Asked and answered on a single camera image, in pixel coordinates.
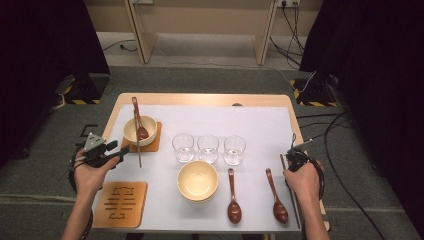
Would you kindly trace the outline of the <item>light wooden background desk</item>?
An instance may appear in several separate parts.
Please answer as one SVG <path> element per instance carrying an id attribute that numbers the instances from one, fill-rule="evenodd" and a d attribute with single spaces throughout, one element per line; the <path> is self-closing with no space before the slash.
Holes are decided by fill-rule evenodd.
<path id="1" fill-rule="evenodd" d="M 265 62 L 277 0 L 124 0 L 141 62 L 160 34 L 250 36 L 256 62 Z"/>

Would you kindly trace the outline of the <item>clear drinking glass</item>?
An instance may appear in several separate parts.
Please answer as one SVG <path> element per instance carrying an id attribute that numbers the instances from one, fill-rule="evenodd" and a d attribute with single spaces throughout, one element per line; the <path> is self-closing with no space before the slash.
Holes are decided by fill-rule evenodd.
<path id="1" fill-rule="evenodd" d="M 246 149 L 245 140 L 238 136 L 229 136 L 224 141 L 224 160 L 227 164 L 236 166 L 239 165 L 244 156 Z"/>
<path id="2" fill-rule="evenodd" d="M 213 164 L 218 158 L 219 139 L 211 134 L 202 135 L 197 141 L 199 158 Z"/>
<path id="3" fill-rule="evenodd" d="M 194 138 L 188 133 L 177 134 L 172 140 L 176 159 L 181 163 L 194 159 Z"/>

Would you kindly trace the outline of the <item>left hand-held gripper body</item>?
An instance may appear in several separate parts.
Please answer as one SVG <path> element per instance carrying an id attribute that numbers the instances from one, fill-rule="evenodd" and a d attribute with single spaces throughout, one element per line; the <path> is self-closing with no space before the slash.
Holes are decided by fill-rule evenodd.
<path id="1" fill-rule="evenodd" d="M 83 161 L 91 167 L 99 168 L 109 161 L 106 155 L 106 140 L 98 135 L 90 133 L 83 146 Z"/>

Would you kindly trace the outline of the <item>black curtain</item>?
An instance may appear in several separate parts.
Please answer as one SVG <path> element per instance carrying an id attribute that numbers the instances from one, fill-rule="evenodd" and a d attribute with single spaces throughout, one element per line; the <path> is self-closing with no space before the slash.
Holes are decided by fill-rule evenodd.
<path id="1" fill-rule="evenodd" d="M 301 68 L 337 77 L 368 151 L 424 238 L 424 0 L 323 0 Z"/>
<path id="2" fill-rule="evenodd" d="M 84 0 L 0 0 L 0 169 L 30 144 L 64 78 L 108 72 Z"/>

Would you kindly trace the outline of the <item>wooden coaster with cutouts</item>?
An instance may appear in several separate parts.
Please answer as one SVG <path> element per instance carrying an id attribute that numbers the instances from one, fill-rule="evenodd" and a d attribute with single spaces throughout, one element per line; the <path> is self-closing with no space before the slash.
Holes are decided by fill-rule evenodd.
<path id="1" fill-rule="evenodd" d="M 107 182 L 94 210 L 94 228 L 136 228 L 141 224 L 146 182 Z"/>
<path id="2" fill-rule="evenodd" d="M 159 122 L 156 138 L 153 140 L 152 143 L 150 143 L 146 146 L 141 146 L 140 147 L 141 152 L 157 152 L 159 150 L 161 130 L 162 130 L 162 123 Z M 137 146 L 134 145 L 134 144 L 131 144 L 130 141 L 126 138 L 123 138 L 121 147 L 122 148 L 129 147 L 130 153 L 136 153 L 137 152 Z"/>

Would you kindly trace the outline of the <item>cream ceramic bowl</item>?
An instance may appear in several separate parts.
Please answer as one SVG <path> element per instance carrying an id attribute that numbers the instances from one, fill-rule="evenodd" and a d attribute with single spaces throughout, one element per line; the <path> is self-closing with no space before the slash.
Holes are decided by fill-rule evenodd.
<path id="1" fill-rule="evenodd" d="M 137 137 L 138 127 L 136 126 L 135 118 L 132 118 L 126 122 L 123 128 L 123 136 L 133 145 L 147 146 L 156 139 L 158 124 L 155 119 L 145 115 L 140 117 L 140 121 L 142 126 L 147 130 L 147 138 Z"/>
<path id="2" fill-rule="evenodd" d="M 216 192 L 218 184 L 217 170 L 204 161 L 186 163 L 177 176 L 177 187 L 182 196 L 206 198 Z"/>
<path id="3" fill-rule="evenodd" d="M 213 199 L 213 195 L 206 197 L 206 198 L 194 198 L 194 197 L 188 197 L 188 196 L 182 196 L 183 199 L 186 201 L 192 202 L 192 203 L 204 203 L 209 201 L 210 199 Z"/>

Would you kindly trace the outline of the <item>black yellow-striped stand base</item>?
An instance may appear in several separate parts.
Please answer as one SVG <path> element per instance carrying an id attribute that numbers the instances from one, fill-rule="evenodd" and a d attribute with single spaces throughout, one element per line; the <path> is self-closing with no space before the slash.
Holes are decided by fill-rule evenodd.
<path id="1" fill-rule="evenodd" d="M 329 86 L 315 83 L 312 79 L 293 79 L 289 83 L 293 88 L 296 103 L 302 106 L 336 107 L 337 101 Z"/>
<path id="2" fill-rule="evenodd" d="M 89 73 L 83 78 L 69 76 L 63 96 L 67 104 L 88 105 L 99 104 L 108 85 L 110 76 L 101 73 Z"/>

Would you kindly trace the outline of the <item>reddish brown wooden spoon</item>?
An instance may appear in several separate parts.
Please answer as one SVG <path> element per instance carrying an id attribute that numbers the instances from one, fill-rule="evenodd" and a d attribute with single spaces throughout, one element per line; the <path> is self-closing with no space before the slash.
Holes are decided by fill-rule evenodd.
<path id="1" fill-rule="evenodd" d="M 228 169 L 228 177 L 230 184 L 231 201 L 227 208 L 227 215 L 231 223 L 238 224 L 242 218 L 242 210 L 235 196 L 234 170 L 232 168 Z"/>
<path id="2" fill-rule="evenodd" d="M 138 140 L 147 139 L 149 137 L 149 133 L 141 123 L 139 105 L 138 105 L 138 100 L 136 97 L 132 98 L 132 104 L 134 107 L 137 139 Z"/>
<path id="3" fill-rule="evenodd" d="M 274 198 L 274 205 L 273 205 L 274 217 L 279 223 L 286 224 L 288 222 L 287 209 L 278 197 L 271 170 L 269 168 L 267 168 L 265 170 L 265 172 L 266 172 L 266 177 L 268 179 L 268 183 L 269 183 L 269 186 L 271 188 L 273 198 Z"/>

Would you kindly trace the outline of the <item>person's right hand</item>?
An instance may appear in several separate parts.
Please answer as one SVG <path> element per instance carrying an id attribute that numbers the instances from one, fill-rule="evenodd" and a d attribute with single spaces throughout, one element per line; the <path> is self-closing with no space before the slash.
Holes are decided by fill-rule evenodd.
<path id="1" fill-rule="evenodd" d="M 318 202 L 320 180 L 312 163 L 304 164 L 298 171 L 284 170 L 283 174 L 289 187 L 295 192 L 300 203 Z"/>

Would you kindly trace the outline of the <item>person's left hand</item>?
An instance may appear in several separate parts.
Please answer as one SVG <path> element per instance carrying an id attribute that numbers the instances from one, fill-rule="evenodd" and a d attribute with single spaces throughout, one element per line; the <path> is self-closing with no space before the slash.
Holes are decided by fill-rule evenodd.
<path id="1" fill-rule="evenodd" d="M 100 190 L 107 173 L 115 168 L 119 161 L 120 157 L 115 156 L 99 168 L 91 167 L 83 160 L 76 161 L 73 165 L 76 193 L 82 195 Z"/>

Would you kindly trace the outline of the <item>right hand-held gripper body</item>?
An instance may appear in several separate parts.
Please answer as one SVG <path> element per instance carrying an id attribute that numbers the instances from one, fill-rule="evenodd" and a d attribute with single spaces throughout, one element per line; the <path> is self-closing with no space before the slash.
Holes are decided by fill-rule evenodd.
<path id="1" fill-rule="evenodd" d="M 292 172 L 299 170 L 305 163 L 310 160 L 306 150 L 313 142 L 312 139 L 308 139 L 306 142 L 295 144 L 296 135 L 292 136 L 291 147 L 287 150 L 285 156 L 288 162 L 288 169 Z"/>

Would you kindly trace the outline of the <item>pale grey floor device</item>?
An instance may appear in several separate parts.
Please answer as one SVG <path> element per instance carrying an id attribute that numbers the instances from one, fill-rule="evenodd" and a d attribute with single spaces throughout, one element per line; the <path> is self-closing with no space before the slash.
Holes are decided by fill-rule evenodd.
<path id="1" fill-rule="evenodd" d="M 73 75 L 69 75 L 59 83 L 55 90 L 56 100 L 50 109 L 51 112 L 54 112 L 66 105 L 65 94 L 68 92 L 68 88 L 74 81 L 75 77 Z"/>

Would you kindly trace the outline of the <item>white table mat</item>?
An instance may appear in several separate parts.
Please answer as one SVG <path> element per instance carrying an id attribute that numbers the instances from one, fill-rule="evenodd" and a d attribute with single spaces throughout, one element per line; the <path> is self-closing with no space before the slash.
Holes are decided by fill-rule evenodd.
<path id="1" fill-rule="evenodd" d="M 222 233 L 297 233 L 289 192 L 282 174 L 280 154 L 291 147 L 294 131 L 286 107 L 213 107 L 182 105 L 143 105 L 141 112 L 162 123 L 159 150 L 138 156 L 129 153 L 116 169 L 108 173 L 108 182 L 146 182 L 147 196 L 141 224 L 128 232 L 222 232 Z M 234 167 L 235 196 L 242 219 L 233 224 L 227 216 L 230 186 L 222 157 L 214 163 L 219 185 L 213 199 L 192 203 L 182 198 L 177 175 L 182 164 L 176 159 L 172 139 L 180 133 L 194 137 L 204 134 L 221 141 L 232 135 L 242 137 L 247 148 L 242 162 Z M 265 170 L 272 172 L 280 201 L 288 212 L 288 222 L 279 223 L 273 214 L 274 198 Z"/>

